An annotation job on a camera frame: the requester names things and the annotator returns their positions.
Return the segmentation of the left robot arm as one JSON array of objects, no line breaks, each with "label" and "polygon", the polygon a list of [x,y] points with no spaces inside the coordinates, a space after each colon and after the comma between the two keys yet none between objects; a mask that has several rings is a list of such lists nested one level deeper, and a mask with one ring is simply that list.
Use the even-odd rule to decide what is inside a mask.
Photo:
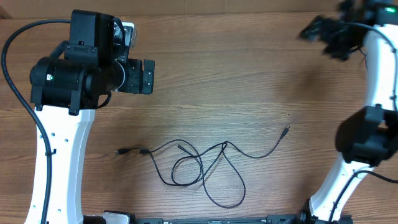
[{"label": "left robot arm", "polygon": [[74,10],[70,36],[30,71],[30,100],[37,130],[34,186],[27,223],[133,223],[133,215],[105,211],[84,215],[81,183],[88,135],[100,96],[149,95],[153,60],[129,58],[136,41],[131,22]]}]

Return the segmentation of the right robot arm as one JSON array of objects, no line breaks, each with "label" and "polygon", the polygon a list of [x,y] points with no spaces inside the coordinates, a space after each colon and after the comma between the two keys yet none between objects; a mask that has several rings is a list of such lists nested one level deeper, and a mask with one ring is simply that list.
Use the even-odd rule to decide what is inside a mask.
[{"label": "right robot arm", "polygon": [[363,107],[335,136],[338,156],[321,187],[287,223],[352,223],[343,207],[360,182],[397,152],[397,5],[392,1],[341,1],[339,19],[317,16],[301,39],[326,43],[324,53],[345,61],[360,51],[366,67]]}]

